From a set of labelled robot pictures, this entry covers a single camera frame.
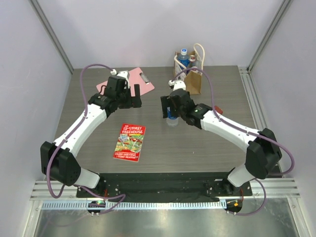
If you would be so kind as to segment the small water bottle blue cap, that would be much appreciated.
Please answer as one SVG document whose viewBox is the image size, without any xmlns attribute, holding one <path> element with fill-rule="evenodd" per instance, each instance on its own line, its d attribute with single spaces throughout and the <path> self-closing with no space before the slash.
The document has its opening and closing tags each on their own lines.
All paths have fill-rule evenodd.
<svg viewBox="0 0 316 237">
<path fill-rule="evenodd" d="M 169 107 L 167 107 L 167 118 L 166 118 L 166 123 L 167 125 L 171 127 L 176 127 L 178 125 L 179 119 L 177 117 L 173 117 L 171 115 L 171 110 Z"/>
</svg>

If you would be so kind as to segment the burlap canvas tote bag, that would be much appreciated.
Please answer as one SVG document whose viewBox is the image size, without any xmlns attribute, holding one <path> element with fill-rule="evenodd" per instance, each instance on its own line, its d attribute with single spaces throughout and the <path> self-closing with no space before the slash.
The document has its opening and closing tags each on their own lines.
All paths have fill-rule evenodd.
<svg viewBox="0 0 316 237">
<path fill-rule="evenodd" d="M 179 53 L 176 52 L 174 56 L 174 76 L 176 77 L 175 80 L 182 80 L 185 85 L 186 89 L 192 95 L 199 95 L 201 94 L 201 80 L 202 80 L 202 73 L 197 74 L 191 72 L 191 67 L 196 66 L 199 69 L 203 69 L 204 60 L 205 60 L 205 50 L 203 46 L 199 43 L 195 43 L 193 46 L 193 51 L 188 52 L 188 55 L 194 55 L 196 57 L 195 62 L 190 62 L 189 66 L 186 68 L 184 67 L 178 60 Z"/>
</svg>

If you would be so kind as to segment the Pocari Sweat plastic bottle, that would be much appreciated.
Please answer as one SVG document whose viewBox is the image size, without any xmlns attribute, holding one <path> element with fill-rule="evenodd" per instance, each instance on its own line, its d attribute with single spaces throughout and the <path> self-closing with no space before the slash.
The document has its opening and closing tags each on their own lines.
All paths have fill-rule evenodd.
<svg viewBox="0 0 316 237">
<path fill-rule="evenodd" d="M 184 67 L 188 67 L 189 64 L 190 64 L 190 61 L 189 61 L 189 55 L 188 55 L 188 51 L 186 48 L 182 48 L 178 57 L 177 57 L 177 60 L 184 66 Z"/>
</svg>

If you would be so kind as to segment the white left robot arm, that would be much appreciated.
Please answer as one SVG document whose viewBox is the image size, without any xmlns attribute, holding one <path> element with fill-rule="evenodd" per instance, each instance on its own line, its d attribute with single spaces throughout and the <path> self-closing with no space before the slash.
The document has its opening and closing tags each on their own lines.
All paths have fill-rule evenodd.
<svg viewBox="0 0 316 237">
<path fill-rule="evenodd" d="M 48 178 L 65 186 L 85 186 L 95 189 L 102 183 L 99 174 L 82 168 L 76 157 L 92 132 L 117 109 L 140 108 L 140 86 L 131 94 L 129 73 L 121 71 L 110 76 L 104 92 L 93 95 L 78 119 L 54 142 L 44 142 L 40 148 L 41 170 Z"/>
</svg>

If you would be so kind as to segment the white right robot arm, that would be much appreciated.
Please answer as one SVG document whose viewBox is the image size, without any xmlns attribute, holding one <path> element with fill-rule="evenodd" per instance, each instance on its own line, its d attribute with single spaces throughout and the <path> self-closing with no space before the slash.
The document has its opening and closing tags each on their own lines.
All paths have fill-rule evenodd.
<svg viewBox="0 0 316 237">
<path fill-rule="evenodd" d="M 282 157 L 275 134 L 268 128 L 259 131 L 227 119 L 214 107 L 195 104 L 189 92 L 183 89 L 160 100 L 164 118 L 181 118 L 186 124 L 213 132 L 245 152 L 244 164 L 233 168 L 223 181 L 229 194 L 255 178 L 265 179 Z"/>
</svg>

